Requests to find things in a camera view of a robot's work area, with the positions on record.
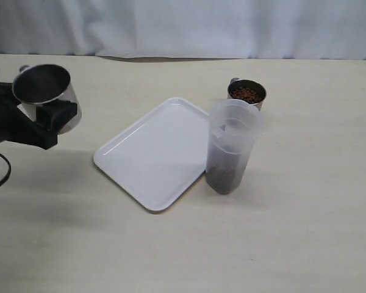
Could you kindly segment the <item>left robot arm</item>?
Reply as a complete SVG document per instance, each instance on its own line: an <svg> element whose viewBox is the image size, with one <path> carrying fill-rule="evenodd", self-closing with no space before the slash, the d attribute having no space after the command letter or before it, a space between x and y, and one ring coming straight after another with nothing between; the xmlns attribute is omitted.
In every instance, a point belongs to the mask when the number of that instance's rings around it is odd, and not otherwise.
<svg viewBox="0 0 366 293"><path fill-rule="evenodd" d="M60 65L24 65L13 82L0 81L0 143L48 150L81 118L70 73Z"/></svg>

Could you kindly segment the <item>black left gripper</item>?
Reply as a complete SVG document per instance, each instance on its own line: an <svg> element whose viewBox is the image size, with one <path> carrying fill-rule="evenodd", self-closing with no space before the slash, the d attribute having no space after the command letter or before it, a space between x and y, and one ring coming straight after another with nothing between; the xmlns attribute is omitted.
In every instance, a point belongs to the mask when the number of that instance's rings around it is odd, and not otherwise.
<svg viewBox="0 0 366 293"><path fill-rule="evenodd" d="M70 131L77 104L53 101L36 108L33 121L19 109L12 84L0 82L0 143L8 141L48 150L57 145L57 131Z"/></svg>

